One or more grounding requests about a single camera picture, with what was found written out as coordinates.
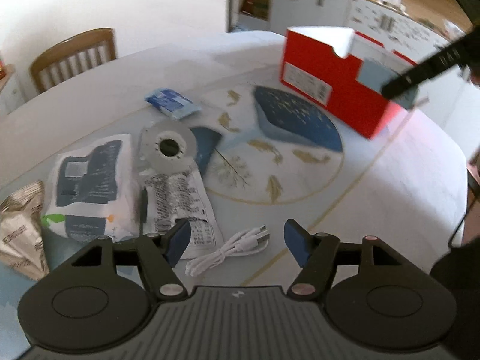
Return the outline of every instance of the black cable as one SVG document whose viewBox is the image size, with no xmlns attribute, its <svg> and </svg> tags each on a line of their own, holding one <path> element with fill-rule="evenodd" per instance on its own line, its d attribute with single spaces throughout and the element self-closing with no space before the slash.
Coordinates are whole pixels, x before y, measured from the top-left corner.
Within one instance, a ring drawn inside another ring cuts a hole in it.
<svg viewBox="0 0 480 360">
<path fill-rule="evenodd" d="M 477 197 L 475 196 L 475 198 L 473 199 L 472 203 L 470 203 L 469 207 L 466 209 L 466 212 L 465 214 L 463 215 L 463 218 L 462 220 L 460 221 L 460 223 L 458 224 L 457 228 L 454 230 L 454 232 L 452 233 L 452 235 L 450 236 L 450 239 L 448 240 L 448 249 L 458 249 L 459 247 L 457 246 L 453 246 L 452 245 L 452 242 L 453 242 L 453 239 L 455 238 L 455 236 L 457 235 L 458 231 L 460 230 L 460 227 L 462 227 L 462 224 L 465 222 L 465 218 L 467 217 L 467 215 L 469 214 L 470 210 L 472 209 L 473 205 L 476 203 L 477 201 Z"/>
</svg>

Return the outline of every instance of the silver foil bag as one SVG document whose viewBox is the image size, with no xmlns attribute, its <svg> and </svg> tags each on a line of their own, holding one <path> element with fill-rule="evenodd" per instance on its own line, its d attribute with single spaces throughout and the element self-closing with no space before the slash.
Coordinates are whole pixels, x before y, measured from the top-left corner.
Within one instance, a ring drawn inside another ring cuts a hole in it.
<svg viewBox="0 0 480 360">
<path fill-rule="evenodd" d="M 49 273 L 40 226 L 44 195 L 37 181 L 0 204 L 0 261 L 33 280 Z"/>
</svg>

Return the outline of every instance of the red box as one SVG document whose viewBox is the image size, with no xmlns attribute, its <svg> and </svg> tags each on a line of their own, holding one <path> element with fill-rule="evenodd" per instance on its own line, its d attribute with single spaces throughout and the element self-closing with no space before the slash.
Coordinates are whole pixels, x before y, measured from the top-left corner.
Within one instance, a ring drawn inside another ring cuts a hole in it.
<svg viewBox="0 0 480 360">
<path fill-rule="evenodd" d="M 399 73 L 415 65 L 351 28 L 296 27 L 286 35 L 280 80 L 372 138 L 401 107 L 357 81 L 364 59 Z"/>
</svg>

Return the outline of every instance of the roll of tape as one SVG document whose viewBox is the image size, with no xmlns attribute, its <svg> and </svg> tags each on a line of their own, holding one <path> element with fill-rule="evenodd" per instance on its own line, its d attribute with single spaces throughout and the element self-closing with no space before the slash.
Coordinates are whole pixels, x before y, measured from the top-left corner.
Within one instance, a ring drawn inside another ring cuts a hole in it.
<svg viewBox="0 0 480 360">
<path fill-rule="evenodd" d="M 161 174 L 181 173 L 194 165 L 197 140 L 182 123 L 163 120 L 144 131 L 141 154 Z"/>
</svg>

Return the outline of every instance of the blue package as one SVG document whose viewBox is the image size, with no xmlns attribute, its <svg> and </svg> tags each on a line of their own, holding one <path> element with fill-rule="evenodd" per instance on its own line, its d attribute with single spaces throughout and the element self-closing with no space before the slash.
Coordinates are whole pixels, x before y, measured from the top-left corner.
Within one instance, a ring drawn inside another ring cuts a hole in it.
<svg viewBox="0 0 480 360">
<path fill-rule="evenodd" d="M 202 109 L 185 96 L 169 88 L 159 88 L 147 95 L 145 100 L 173 120 L 180 120 Z"/>
<path fill-rule="evenodd" d="M 192 127 L 190 131 L 195 135 L 197 140 L 197 156 L 195 162 L 198 166 L 200 176 L 204 176 L 207 171 L 210 157 L 222 139 L 222 134 L 208 127 Z"/>
</svg>

